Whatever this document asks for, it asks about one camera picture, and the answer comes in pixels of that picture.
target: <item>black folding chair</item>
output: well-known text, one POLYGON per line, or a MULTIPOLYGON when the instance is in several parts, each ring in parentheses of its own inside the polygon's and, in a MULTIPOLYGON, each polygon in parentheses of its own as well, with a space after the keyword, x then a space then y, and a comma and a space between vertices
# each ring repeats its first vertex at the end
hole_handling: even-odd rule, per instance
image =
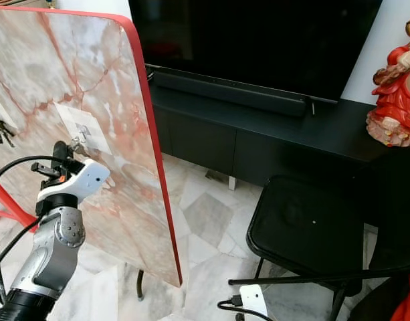
POLYGON ((230 285, 314 282, 334 291, 329 320, 362 280, 410 273, 410 147, 373 161, 347 182, 325 184, 273 177, 264 188, 247 231, 261 257, 255 278, 230 285), (379 214, 379 234, 363 269, 364 219, 379 214), (298 277, 259 278, 264 260, 298 277))

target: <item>white wall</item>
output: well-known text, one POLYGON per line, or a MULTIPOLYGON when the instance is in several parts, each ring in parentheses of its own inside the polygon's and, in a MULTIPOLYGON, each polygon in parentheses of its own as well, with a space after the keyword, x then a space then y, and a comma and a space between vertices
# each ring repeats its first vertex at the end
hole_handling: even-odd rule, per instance
POLYGON ((387 55, 393 49, 410 42, 405 33, 405 23, 409 20, 410 0, 383 0, 342 98, 367 104, 376 102, 377 97, 371 95, 376 87, 373 75, 386 66, 387 55))
POLYGON ((57 2, 58 9, 112 13, 132 20, 128 0, 57 0, 57 2))
MULTIPOLYGON (((115 13, 131 18, 128 0, 58 0, 60 9, 115 13)), ((405 23, 410 20, 410 0, 383 0, 373 27, 356 62, 342 98, 374 104, 374 73, 386 66, 387 55, 410 38, 405 23)), ((336 66, 328 66, 336 72, 336 66)))

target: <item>black tv cabinet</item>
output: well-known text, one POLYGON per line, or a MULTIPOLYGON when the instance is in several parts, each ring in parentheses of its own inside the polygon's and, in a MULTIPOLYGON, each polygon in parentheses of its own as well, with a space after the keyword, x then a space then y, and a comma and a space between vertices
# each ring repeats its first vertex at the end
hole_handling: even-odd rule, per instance
POLYGON ((388 152, 365 130, 371 105, 315 102, 294 118, 150 85, 161 150, 263 186, 275 174, 337 179, 388 152))

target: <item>figurine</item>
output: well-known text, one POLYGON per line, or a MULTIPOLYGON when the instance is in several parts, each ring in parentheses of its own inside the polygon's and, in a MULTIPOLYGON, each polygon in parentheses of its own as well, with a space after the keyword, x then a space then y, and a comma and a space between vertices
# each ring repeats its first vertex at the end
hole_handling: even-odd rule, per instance
MULTIPOLYGON (((405 26, 410 37, 410 21, 405 26)), ((377 108, 367 115, 367 130, 387 146, 410 146, 410 43, 393 50, 388 65, 374 75, 377 108)))

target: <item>television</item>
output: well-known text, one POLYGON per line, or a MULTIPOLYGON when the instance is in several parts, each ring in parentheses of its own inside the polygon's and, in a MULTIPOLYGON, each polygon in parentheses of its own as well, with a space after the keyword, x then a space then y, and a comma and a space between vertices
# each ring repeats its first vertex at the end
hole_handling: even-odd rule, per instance
POLYGON ((381 0, 130 0, 147 64, 339 100, 381 0))

